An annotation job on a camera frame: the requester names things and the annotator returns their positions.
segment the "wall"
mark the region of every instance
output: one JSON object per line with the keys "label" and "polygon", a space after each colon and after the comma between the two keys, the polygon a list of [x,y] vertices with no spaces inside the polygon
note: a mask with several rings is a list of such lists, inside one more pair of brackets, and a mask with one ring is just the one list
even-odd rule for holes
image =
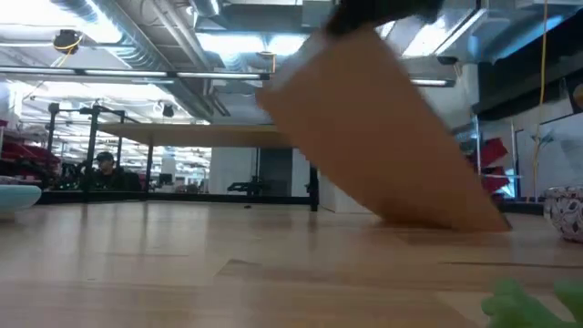
{"label": "wall", "polygon": [[291,196],[308,197],[306,185],[310,183],[310,162],[299,149],[294,149],[291,158]]}
{"label": "wall", "polygon": [[[557,123],[548,123],[541,126],[541,136],[544,136],[550,130],[554,130],[559,136],[571,136],[572,139],[577,138],[577,133],[574,129],[581,130],[580,137],[583,138],[583,129],[581,124],[583,121],[579,116],[571,116],[573,109],[568,97],[563,97],[558,101],[551,101],[543,105],[540,112],[537,108],[520,113],[511,118],[505,118],[494,124],[486,124],[482,129],[485,139],[501,138],[504,146],[508,150],[508,155],[494,163],[493,165],[503,166],[504,169],[512,169],[512,133],[511,124],[514,124],[517,132],[517,159],[518,172],[522,176],[519,180],[521,197],[534,196],[534,179],[533,179],[533,157],[534,157],[534,141],[532,136],[536,134],[538,121],[547,122],[556,120]],[[551,186],[568,184],[570,181],[577,180],[577,173],[570,167],[568,161],[572,159],[576,153],[567,156],[561,148],[560,140],[555,144],[549,144],[540,152],[539,168],[538,168],[538,186],[537,194],[540,195],[542,190]]]}
{"label": "wall", "polygon": [[6,82],[0,82],[0,120],[8,122],[8,128],[15,129],[22,112],[22,94],[11,89]]}
{"label": "wall", "polygon": [[568,99],[558,101],[552,107],[546,104],[543,110],[543,121],[555,120],[541,125],[539,130],[540,137],[548,137],[550,142],[542,142],[540,146],[536,186],[533,171],[536,125],[532,124],[536,119],[523,118],[526,124],[517,132],[523,197],[542,196],[543,191],[550,187],[583,183],[583,115],[566,117],[572,113]]}
{"label": "wall", "polygon": [[464,65],[455,87],[419,87],[427,103],[448,128],[471,121],[471,107],[479,101],[477,65]]}
{"label": "wall", "polygon": [[[213,148],[210,158],[209,193],[227,194],[233,182],[247,182],[255,174],[256,150],[250,148]],[[242,192],[229,192],[241,195]]]}
{"label": "wall", "polygon": [[320,176],[320,206],[335,213],[370,214],[371,212],[336,187],[326,176]]}

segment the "green object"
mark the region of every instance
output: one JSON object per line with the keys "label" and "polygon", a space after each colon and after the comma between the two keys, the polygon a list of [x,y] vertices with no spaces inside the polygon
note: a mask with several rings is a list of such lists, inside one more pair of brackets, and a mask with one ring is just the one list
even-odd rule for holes
{"label": "green object", "polygon": [[560,320],[512,280],[496,285],[494,296],[482,301],[482,311],[490,317],[489,328],[583,328],[583,283],[557,282],[555,295],[575,323]]}

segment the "man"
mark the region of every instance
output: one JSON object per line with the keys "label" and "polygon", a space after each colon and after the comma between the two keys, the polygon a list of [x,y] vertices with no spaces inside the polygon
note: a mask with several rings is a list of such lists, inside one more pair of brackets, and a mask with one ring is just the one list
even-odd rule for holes
{"label": "man", "polygon": [[97,154],[99,170],[93,175],[92,190],[128,191],[126,174],[122,168],[114,168],[115,160],[108,151]]}

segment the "ceiling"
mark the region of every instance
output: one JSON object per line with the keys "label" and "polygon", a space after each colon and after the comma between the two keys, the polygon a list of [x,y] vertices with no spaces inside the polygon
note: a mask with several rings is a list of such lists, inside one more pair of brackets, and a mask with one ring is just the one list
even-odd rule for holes
{"label": "ceiling", "polygon": [[[549,2],[549,28],[579,9],[558,0]],[[455,78],[455,71],[439,64],[435,55],[456,56],[468,63],[495,61],[542,33],[538,0],[479,3],[446,0],[432,25],[408,17],[379,26],[377,31],[409,73],[424,78]],[[323,0],[230,0],[222,2],[219,15],[203,17],[193,15],[189,0],[19,0],[0,12],[0,65],[269,72],[271,58],[258,52],[277,55],[277,69],[331,10],[332,1]],[[92,15],[82,15],[87,11]],[[51,45],[63,28],[84,35],[74,55],[65,56]],[[163,85],[117,79],[55,81],[52,77],[12,82],[24,100],[22,120],[30,124],[46,122],[47,103],[61,101],[72,108],[97,101],[126,110],[130,118],[144,123],[164,120],[157,109],[160,101],[175,107],[171,123],[271,123],[254,100],[258,82],[189,80]],[[57,130],[66,133],[67,129],[63,124]],[[78,125],[77,132],[88,135],[87,126]]]}

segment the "brown cardboard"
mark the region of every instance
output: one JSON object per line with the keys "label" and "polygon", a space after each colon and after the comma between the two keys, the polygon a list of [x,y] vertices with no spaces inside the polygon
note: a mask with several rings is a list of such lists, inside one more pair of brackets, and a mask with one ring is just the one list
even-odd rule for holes
{"label": "brown cardboard", "polygon": [[372,28],[313,36],[257,94],[292,144],[388,222],[506,231],[453,138]]}

